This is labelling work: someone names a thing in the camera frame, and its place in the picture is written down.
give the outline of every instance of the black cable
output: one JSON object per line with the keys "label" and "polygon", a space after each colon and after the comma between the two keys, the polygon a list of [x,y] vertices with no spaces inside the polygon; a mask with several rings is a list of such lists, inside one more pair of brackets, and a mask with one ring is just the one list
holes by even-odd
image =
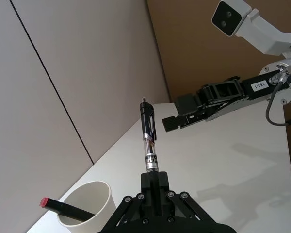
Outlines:
{"label": "black cable", "polygon": [[271,106],[272,106],[272,103],[274,101],[274,98],[275,98],[275,95],[277,93],[277,91],[280,90],[281,86],[282,86],[282,82],[278,82],[277,86],[275,87],[272,95],[271,95],[271,99],[270,101],[268,102],[268,105],[267,105],[267,108],[266,108],[266,113],[265,113],[265,117],[266,117],[266,120],[272,124],[272,125],[276,125],[276,126],[287,126],[288,123],[275,123],[273,122],[271,119],[270,119],[270,109],[271,109]]}
{"label": "black cable", "polygon": [[91,155],[89,154],[89,152],[88,152],[88,150],[87,150],[87,148],[86,148],[86,146],[85,146],[85,144],[84,144],[84,142],[83,142],[83,140],[82,140],[82,138],[81,138],[81,136],[80,136],[80,134],[79,134],[79,131],[77,130],[77,127],[75,126],[74,122],[72,121],[72,118],[71,118],[71,116],[70,116],[70,114],[69,114],[69,112],[68,112],[66,106],[64,105],[64,102],[63,102],[62,98],[60,97],[60,95],[59,95],[59,93],[58,93],[58,91],[57,91],[57,89],[56,89],[56,87],[55,87],[55,84],[53,83],[53,80],[50,78],[49,72],[48,72],[48,70],[46,69],[46,67],[45,67],[45,65],[44,65],[44,63],[43,63],[43,61],[42,61],[42,59],[41,59],[41,57],[40,57],[40,55],[39,55],[39,53],[38,53],[38,50],[36,49],[36,47],[35,47],[35,45],[34,45],[34,43],[33,43],[33,41],[31,40],[31,37],[29,36],[29,33],[28,33],[27,29],[25,28],[25,25],[24,25],[23,21],[21,20],[21,18],[20,18],[20,16],[19,16],[19,14],[18,14],[18,12],[17,12],[17,10],[16,10],[16,8],[15,8],[15,6],[14,6],[12,0],[9,0],[9,2],[10,2],[10,4],[12,5],[12,8],[13,8],[13,10],[15,11],[15,14],[16,14],[16,16],[17,16],[17,18],[18,18],[18,20],[19,20],[21,26],[23,27],[23,29],[24,29],[24,31],[25,31],[25,33],[26,33],[26,35],[27,35],[27,37],[28,37],[28,39],[29,39],[29,41],[30,41],[30,43],[31,43],[31,45],[32,45],[32,47],[33,47],[33,49],[34,49],[34,51],[35,51],[35,53],[37,54],[38,59],[40,60],[40,63],[41,63],[41,65],[42,65],[44,71],[46,72],[47,77],[48,77],[50,83],[52,84],[52,86],[53,86],[53,88],[54,88],[54,90],[55,90],[55,92],[56,92],[56,94],[57,94],[57,96],[58,96],[58,98],[59,98],[59,100],[60,100],[62,106],[64,107],[64,110],[65,110],[66,114],[68,115],[68,118],[69,118],[69,120],[70,120],[70,122],[71,122],[71,124],[72,124],[72,126],[73,126],[73,128],[74,128],[74,130],[76,131],[76,133],[77,133],[77,135],[78,135],[78,137],[79,137],[79,139],[80,139],[80,141],[81,141],[81,143],[82,143],[82,145],[83,145],[83,147],[84,147],[84,149],[85,149],[85,151],[86,151],[86,153],[87,153],[89,159],[91,160],[92,164],[94,164],[94,161],[93,161]]}

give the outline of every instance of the white table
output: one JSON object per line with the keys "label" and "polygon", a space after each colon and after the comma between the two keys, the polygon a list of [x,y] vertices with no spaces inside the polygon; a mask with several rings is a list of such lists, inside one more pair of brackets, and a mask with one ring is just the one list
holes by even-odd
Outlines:
{"label": "white table", "polygon": [[[177,114],[174,105],[154,105],[159,168],[167,171],[170,189],[188,191],[217,222],[238,233],[291,233],[286,130],[267,123],[266,105],[261,102],[169,133],[161,119]],[[283,122],[282,106],[274,104],[271,116]],[[145,171],[137,121],[60,200],[86,182],[103,180],[118,205],[125,195],[140,192]],[[50,211],[28,232],[69,233]]]}

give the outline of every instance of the brown wall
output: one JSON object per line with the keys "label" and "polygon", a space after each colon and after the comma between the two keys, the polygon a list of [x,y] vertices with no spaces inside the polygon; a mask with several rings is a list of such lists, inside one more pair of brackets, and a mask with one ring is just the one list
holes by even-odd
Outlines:
{"label": "brown wall", "polygon": [[[211,23],[219,0],[148,0],[171,98],[238,75],[247,79],[274,61],[243,38],[227,37]],[[248,0],[275,27],[291,33],[291,0]],[[291,107],[286,107],[286,118]],[[291,127],[288,129],[291,151]]]}

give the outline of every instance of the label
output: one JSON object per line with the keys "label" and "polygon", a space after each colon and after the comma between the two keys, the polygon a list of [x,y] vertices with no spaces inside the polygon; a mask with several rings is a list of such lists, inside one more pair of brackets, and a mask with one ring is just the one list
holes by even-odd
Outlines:
{"label": "label", "polygon": [[268,87],[268,84],[267,84],[267,82],[265,80],[263,80],[261,82],[251,84],[251,87],[252,87],[252,90],[254,92],[256,92],[256,91],[260,91],[262,89],[267,88]]}
{"label": "label", "polygon": [[145,157],[145,164],[146,164],[146,169],[158,169],[159,166],[157,164],[157,156],[155,154],[150,154],[150,155],[147,155]]}

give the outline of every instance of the pen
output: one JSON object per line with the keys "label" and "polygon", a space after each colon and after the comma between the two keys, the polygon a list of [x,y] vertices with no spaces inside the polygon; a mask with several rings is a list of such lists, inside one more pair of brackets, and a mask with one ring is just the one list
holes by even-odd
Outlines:
{"label": "pen", "polygon": [[85,210],[79,209],[72,205],[53,200],[51,198],[42,198],[40,202],[42,208],[54,211],[59,215],[63,215],[75,220],[85,222],[95,215]]}
{"label": "pen", "polygon": [[154,108],[145,98],[140,103],[142,134],[145,148],[146,171],[159,171],[155,153],[156,130],[154,121]]}

